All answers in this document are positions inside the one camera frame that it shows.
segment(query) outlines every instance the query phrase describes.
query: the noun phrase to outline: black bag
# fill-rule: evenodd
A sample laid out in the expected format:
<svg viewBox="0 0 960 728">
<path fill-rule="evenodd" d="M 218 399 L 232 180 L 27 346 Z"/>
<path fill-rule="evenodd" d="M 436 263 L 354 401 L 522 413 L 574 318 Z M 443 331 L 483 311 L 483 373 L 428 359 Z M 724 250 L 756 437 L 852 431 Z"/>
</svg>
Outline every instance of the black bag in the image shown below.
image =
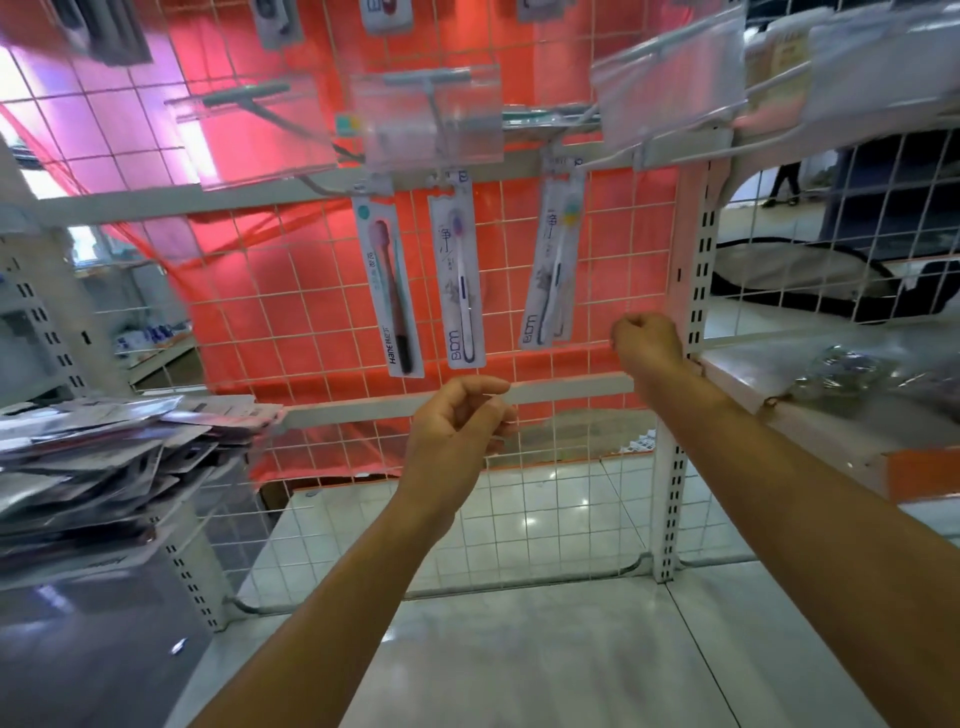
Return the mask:
<svg viewBox="0 0 960 728">
<path fill-rule="evenodd" d="M 720 243 L 710 284 L 714 296 L 819 311 L 860 324 L 940 313 L 958 290 L 955 260 L 927 263 L 917 284 L 907 288 L 886 266 L 853 248 L 786 237 Z"/>
</svg>

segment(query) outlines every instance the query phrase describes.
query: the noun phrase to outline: tiled floor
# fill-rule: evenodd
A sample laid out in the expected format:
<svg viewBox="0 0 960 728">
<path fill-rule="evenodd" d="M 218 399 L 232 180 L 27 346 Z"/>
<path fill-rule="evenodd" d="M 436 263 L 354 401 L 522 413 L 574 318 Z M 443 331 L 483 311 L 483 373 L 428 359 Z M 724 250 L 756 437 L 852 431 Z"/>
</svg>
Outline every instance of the tiled floor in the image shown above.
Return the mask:
<svg viewBox="0 0 960 728">
<path fill-rule="evenodd" d="M 412 591 L 633 564 L 649 543 L 653 455 L 481 473 Z M 238 595 L 303 601 L 386 507 L 395 482 L 294 493 Z"/>
<path fill-rule="evenodd" d="M 286 619 L 217 635 L 182 728 Z M 265 696 L 264 699 L 282 699 Z M 880 728 L 758 563 L 404 602 L 345 728 Z"/>
</svg>

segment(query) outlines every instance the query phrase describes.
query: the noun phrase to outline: person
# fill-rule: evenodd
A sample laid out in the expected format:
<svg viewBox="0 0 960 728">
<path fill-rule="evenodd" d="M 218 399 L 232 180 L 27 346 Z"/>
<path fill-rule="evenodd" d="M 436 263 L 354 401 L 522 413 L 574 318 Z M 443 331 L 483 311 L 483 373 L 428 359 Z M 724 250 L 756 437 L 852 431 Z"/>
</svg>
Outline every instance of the person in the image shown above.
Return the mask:
<svg viewBox="0 0 960 728">
<path fill-rule="evenodd" d="M 887 722 L 960 725 L 960 550 L 695 373 L 666 317 L 620 320 L 612 345 L 637 394 Z M 193 728 L 340 723 L 421 560 L 484 455 L 516 428 L 509 388 L 464 376 L 418 410 L 388 506 Z"/>
<path fill-rule="evenodd" d="M 791 207 L 800 202 L 800 163 L 798 161 L 792 164 L 781 164 L 777 170 L 777 176 L 774 178 L 773 189 L 770 190 L 770 199 L 763 203 L 763 207 L 773 207 L 777 204 L 777 195 L 780 193 L 780 186 L 787 180 L 790 185 L 790 192 L 793 195 L 786 201 Z"/>
</svg>

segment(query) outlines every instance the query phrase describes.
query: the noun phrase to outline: stack of packages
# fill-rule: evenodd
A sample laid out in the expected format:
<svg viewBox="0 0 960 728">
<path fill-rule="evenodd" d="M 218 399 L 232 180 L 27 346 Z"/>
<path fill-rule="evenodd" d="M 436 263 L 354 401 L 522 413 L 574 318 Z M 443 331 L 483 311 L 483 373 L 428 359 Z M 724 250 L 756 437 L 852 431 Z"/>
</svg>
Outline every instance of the stack of packages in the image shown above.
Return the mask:
<svg viewBox="0 0 960 728">
<path fill-rule="evenodd" d="M 249 465 L 281 418 L 244 396 L 0 410 L 0 576 L 153 542 L 197 488 Z"/>
</svg>

